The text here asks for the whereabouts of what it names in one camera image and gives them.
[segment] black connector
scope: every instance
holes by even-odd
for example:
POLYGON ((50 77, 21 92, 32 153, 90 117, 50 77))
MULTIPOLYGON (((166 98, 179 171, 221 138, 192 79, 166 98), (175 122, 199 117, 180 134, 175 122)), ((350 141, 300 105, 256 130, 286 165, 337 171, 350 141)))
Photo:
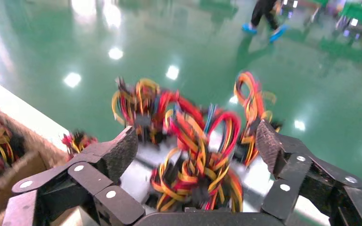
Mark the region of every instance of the black connector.
POLYGON ((198 182, 198 186, 192 189, 191 202, 194 206, 201 207, 210 201, 208 189, 209 181, 207 179, 202 179, 198 182))

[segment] textured black pad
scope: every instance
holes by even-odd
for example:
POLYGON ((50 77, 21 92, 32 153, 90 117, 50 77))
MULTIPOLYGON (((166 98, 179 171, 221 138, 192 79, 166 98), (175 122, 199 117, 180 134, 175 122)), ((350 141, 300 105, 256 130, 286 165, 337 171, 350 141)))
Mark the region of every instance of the textured black pad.
POLYGON ((282 143, 277 138, 277 132, 266 121, 262 120, 257 127, 256 148, 263 161, 267 164, 270 173, 273 173, 277 156, 282 149, 282 143))
POLYGON ((134 127, 126 127, 114 140, 95 143, 84 149, 83 154, 102 157, 107 177, 116 182, 137 155, 138 137, 134 127))

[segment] white bolt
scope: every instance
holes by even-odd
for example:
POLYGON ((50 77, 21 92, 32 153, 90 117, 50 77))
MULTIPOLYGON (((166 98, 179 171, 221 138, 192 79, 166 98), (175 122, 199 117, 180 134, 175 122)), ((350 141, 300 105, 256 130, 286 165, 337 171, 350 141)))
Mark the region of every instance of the white bolt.
POLYGON ((108 199, 111 199, 111 198, 113 198, 115 196, 116 196, 115 191, 110 191, 110 192, 106 193, 106 198, 108 198, 108 199))
POLYGON ((77 166, 77 167, 75 167, 74 168, 74 171, 80 171, 80 170, 82 170, 82 169, 84 169, 84 166, 77 166))
POLYGON ((28 180, 22 184, 20 184, 20 188, 26 188, 29 187, 33 182, 31 180, 28 180))
POLYGON ((280 185, 280 188, 286 192, 291 190, 291 187, 289 187, 288 185, 285 185, 285 184, 280 185))
POLYGON ((299 161, 305 161, 306 160, 306 158, 305 157, 303 157, 303 156, 298 156, 298 157, 296 157, 299 161))
POLYGON ((353 177, 345 177, 345 179, 346 179, 347 181, 349 181, 350 183, 353 183, 353 184, 356 184, 356 183, 357 183, 357 180, 354 179, 353 177))

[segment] factory floor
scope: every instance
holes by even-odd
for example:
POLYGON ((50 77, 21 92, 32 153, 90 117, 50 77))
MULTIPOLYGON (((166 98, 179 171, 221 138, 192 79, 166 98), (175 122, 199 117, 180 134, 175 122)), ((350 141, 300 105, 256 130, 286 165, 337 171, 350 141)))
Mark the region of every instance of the factory floor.
POLYGON ((362 178, 362 40, 334 34, 323 16, 304 25, 298 7, 273 45, 263 20, 241 31, 253 0, 0 0, 0 85, 67 129, 101 141, 114 120, 115 79, 150 78, 199 105, 238 112, 233 84, 250 71, 278 100, 282 134, 362 178), (81 81, 70 87, 68 76, 81 81))

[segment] blue wire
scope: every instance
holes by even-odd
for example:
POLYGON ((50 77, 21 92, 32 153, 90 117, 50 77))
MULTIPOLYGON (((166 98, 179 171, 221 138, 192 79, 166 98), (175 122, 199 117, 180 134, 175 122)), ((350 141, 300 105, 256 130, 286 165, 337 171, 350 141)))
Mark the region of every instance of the blue wire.
POLYGON ((209 125, 212 123, 213 115, 216 111, 216 105, 210 104, 209 112, 207 115, 207 122, 205 125, 204 133, 207 134, 209 132, 209 125))

